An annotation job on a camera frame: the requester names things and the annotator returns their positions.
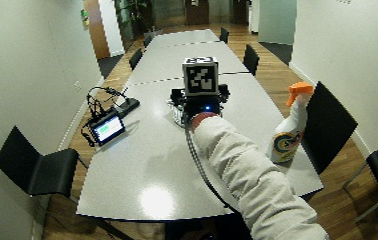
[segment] hand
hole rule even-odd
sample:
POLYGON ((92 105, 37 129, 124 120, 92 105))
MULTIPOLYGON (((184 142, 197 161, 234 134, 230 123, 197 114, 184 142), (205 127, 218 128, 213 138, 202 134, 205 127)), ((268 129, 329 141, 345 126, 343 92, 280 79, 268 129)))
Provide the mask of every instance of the hand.
POLYGON ((198 113, 193 117, 192 122, 190 122, 192 132, 197 129, 197 127, 200 126, 200 124, 201 124, 201 122, 205 118, 214 117, 214 116, 218 116, 218 115, 217 115, 217 113, 213 113, 213 112, 198 113))

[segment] spray bottle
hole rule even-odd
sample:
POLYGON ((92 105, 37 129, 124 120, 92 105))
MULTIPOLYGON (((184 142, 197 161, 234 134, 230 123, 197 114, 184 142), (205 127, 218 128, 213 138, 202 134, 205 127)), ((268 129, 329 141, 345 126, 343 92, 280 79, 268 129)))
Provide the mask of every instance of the spray bottle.
POLYGON ((313 94, 313 86, 298 82, 289 87, 289 92, 286 106, 292 107, 290 116, 276 128, 266 152, 274 163, 286 162, 294 158, 306 127, 306 105, 313 94))

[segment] orange spray nozzle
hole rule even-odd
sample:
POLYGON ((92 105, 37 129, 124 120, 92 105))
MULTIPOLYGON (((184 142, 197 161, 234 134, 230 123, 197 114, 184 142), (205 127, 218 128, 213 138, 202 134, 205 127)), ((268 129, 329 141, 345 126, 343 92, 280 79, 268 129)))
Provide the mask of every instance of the orange spray nozzle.
POLYGON ((313 94, 313 86, 306 82, 294 83, 289 86, 290 97, 286 101, 286 106, 292 106, 298 94, 313 94))

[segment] wall socket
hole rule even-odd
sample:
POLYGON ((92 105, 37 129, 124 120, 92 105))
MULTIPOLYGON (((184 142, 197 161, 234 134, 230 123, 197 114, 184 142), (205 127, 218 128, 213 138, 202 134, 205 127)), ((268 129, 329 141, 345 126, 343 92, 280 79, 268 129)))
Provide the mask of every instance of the wall socket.
POLYGON ((73 86, 75 86, 75 90, 77 90, 77 92, 80 92, 80 90, 81 90, 81 83, 80 83, 80 81, 76 81, 73 86))

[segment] door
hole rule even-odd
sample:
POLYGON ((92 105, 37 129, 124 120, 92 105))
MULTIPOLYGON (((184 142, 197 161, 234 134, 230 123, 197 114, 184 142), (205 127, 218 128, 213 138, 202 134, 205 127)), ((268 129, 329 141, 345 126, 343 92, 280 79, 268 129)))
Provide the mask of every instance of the door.
POLYGON ((107 58, 111 56, 104 23, 101 19, 99 0, 84 0, 84 7, 88 12, 92 44, 95 49, 96 58, 107 58))
POLYGON ((209 2, 208 0, 185 0, 186 24, 209 24, 209 2))
POLYGON ((246 11, 246 0, 232 0, 232 20, 234 24, 248 24, 246 11))

